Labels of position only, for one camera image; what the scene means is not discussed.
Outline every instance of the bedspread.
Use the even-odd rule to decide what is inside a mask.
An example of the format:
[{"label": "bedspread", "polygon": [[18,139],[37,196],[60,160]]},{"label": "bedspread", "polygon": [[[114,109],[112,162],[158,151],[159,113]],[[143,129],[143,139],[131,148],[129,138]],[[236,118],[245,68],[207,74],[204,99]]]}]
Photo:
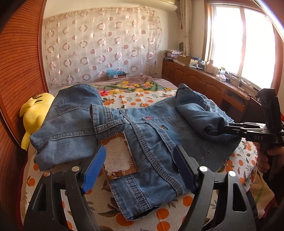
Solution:
[{"label": "bedspread", "polygon": [[176,90],[177,87],[164,79],[154,79],[150,76],[142,76],[135,78],[121,78],[113,79],[104,82],[91,83],[101,96],[131,93],[131,92],[144,92],[144,91],[160,91],[160,90]]},{"label": "bedspread", "polygon": [[[174,90],[162,91],[144,91],[133,92],[116,95],[102,96],[103,104],[110,108],[131,108],[131,107],[147,107],[161,99],[175,95]],[[26,165],[27,172],[24,178],[24,186],[22,188],[22,197],[24,204],[21,207],[22,220],[28,208],[29,201],[35,190],[43,172],[40,172],[37,164],[34,163],[35,151],[29,148],[30,158]],[[243,184],[244,190],[248,191],[256,177],[256,148],[252,142],[247,142],[244,139],[240,142],[236,150],[231,154],[230,158],[223,164],[218,172],[226,174],[233,170]],[[64,163],[54,167],[51,171],[58,172],[71,168],[79,163],[80,160],[72,163]],[[62,201],[66,219],[70,229],[77,230],[72,219],[72,213],[68,205],[68,199],[65,191],[62,190]],[[114,200],[106,177],[101,171],[99,177],[92,190],[89,190],[85,195],[90,210],[92,211],[101,230],[104,231],[168,231],[178,230],[188,209],[193,201],[194,195],[191,193],[182,195],[173,201],[163,205],[158,210],[147,215],[145,218],[136,221],[127,221]],[[213,192],[209,212],[206,218],[206,223],[214,216],[216,208],[217,192]]]}]

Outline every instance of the curtain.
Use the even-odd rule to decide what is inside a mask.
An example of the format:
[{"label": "curtain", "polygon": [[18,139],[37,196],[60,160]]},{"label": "curtain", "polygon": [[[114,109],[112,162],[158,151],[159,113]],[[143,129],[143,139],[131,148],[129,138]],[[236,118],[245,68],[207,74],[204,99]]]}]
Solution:
[{"label": "curtain", "polygon": [[128,77],[153,76],[162,38],[156,11],[141,7],[77,10],[44,19],[43,56],[49,89]]},{"label": "curtain", "polygon": [[191,56],[190,47],[190,31],[191,31],[191,0],[179,0],[181,21],[182,21],[182,32],[183,32],[183,55]]}]

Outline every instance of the wooden window frame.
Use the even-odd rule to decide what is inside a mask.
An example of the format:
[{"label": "wooden window frame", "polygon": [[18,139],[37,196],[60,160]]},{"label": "wooden window frame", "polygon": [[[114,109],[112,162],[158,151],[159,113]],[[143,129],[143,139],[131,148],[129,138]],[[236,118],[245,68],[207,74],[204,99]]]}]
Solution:
[{"label": "wooden window frame", "polygon": [[[259,8],[256,4],[254,4],[251,1],[248,0],[238,0],[238,1],[210,1],[210,0],[204,0],[204,10],[205,10],[205,27],[204,27],[204,41],[203,41],[203,51],[202,51],[202,60],[208,61],[209,57],[211,55],[212,51],[212,5],[230,5],[230,6],[238,6],[240,7],[241,11],[241,17],[242,21],[245,24],[245,17],[244,17],[244,7],[249,8],[255,11],[258,11],[260,13],[265,14],[261,8]],[[273,79],[271,83],[271,88],[275,89],[276,94],[278,94],[280,82],[281,82],[281,76],[282,76],[282,70],[283,70],[283,42],[278,34],[274,23],[273,25],[273,31],[275,36],[275,50],[276,50],[276,57],[275,57],[275,68],[274,68],[274,74]],[[245,44],[246,44],[246,29],[244,28],[244,34],[243,34],[243,46],[242,46],[242,59],[241,64],[238,71],[238,76],[241,76],[241,71],[243,68],[243,62],[244,62],[244,55],[245,55]]]}]

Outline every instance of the metal rivet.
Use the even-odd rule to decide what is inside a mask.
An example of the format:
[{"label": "metal rivet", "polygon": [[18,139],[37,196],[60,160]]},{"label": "metal rivet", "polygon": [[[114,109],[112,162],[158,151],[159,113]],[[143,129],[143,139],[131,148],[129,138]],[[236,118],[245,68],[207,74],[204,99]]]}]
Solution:
[{"label": "metal rivet", "polygon": [[44,176],[49,176],[50,175],[50,171],[46,171],[46,172],[44,172],[44,174],[43,174]]},{"label": "metal rivet", "polygon": [[202,172],[207,172],[207,171],[208,171],[208,168],[205,167],[205,166],[200,166],[199,169],[200,169],[200,171],[202,171]]},{"label": "metal rivet", "polygon": [[229,175],[232,176],[232,177],[235,177],[236,173],[234,171],[229,171]]},{"label": "metal rivet", "polygon": [[72,171],[73,172],[77,172],[77,171],[79,171],[80,170],[80,167],[78,167],[78,166],[74,166],[73,168],[72,168]]}]

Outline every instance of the window frame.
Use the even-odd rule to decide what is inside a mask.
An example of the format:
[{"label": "window frame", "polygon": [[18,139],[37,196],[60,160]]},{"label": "window frame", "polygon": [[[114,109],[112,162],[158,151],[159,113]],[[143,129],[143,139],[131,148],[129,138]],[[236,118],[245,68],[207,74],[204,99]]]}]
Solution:
[{"label": "window frame", "polygon": [[[266,15],[257,5],[253,4],[253,2],[247,0],[239,0],[239,1],[216,1],[216,0],[204,0],[204,9],[205,9],[205,27],[204,27],[204,43],[203,43],[203,52],[202,52],[202,60],[208,61],[211,57],[211,54],[214,52],[214,44],[213,44],[213,14],[216,13],[214,10],[217,6],[222,7],[237,7],[240,9],[241,18],[243,22],[243,45],[242,45],[242,56],[241,56],[241,63],[239,66],[238,73],[234,73],[235,75],[239,76],[245,82],[250,83],[256,89],[260,89],[256,84],[250,82],[246,78],[241,76],[244,64],[244,57],[245,57],[245,44],[246,44],[246,24],[245,24],[245,12],[244,9],[250,9],[257,11]],[[282,69],[283,69],[283,45],[282,39],[278,34],[274,23],[271,21],[275,36],[275,50],[276,50],[276,57],[275,57],[275,67],[274,67],[274,75],[271,83],[271,88],[275,89],[276,94],[278,94],[281,76],[282,76]]]}]

